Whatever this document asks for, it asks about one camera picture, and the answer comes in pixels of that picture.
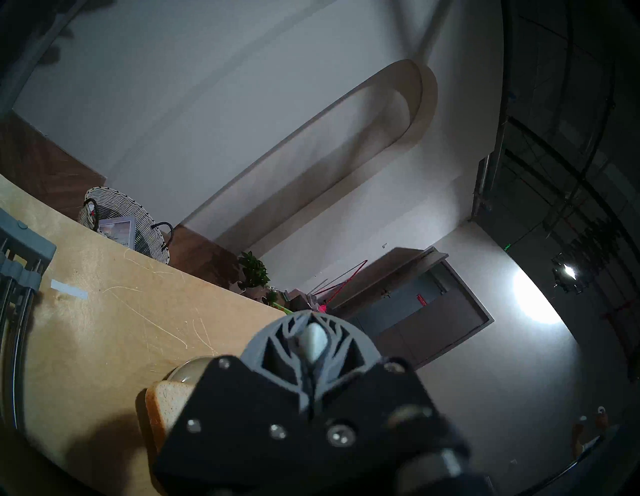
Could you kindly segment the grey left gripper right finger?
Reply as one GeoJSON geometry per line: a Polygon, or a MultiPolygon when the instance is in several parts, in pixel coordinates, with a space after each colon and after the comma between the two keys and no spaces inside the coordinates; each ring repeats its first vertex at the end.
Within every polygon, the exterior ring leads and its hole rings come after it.
{"type": "Polygon", "coordinates": [[[309,446],[329,480],[470,480],[469,448],[403,358],[342,319],[307,323],[309,446]]]}

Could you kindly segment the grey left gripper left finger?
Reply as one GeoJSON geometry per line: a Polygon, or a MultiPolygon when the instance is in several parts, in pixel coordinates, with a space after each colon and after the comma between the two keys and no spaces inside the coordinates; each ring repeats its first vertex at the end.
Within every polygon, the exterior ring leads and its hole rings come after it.
{"type": "Polygon", "coordinates": [[[204,370],[153,465],[157,480],[320,480],[309,455],[307,323],[285,315],[204,370]]]}

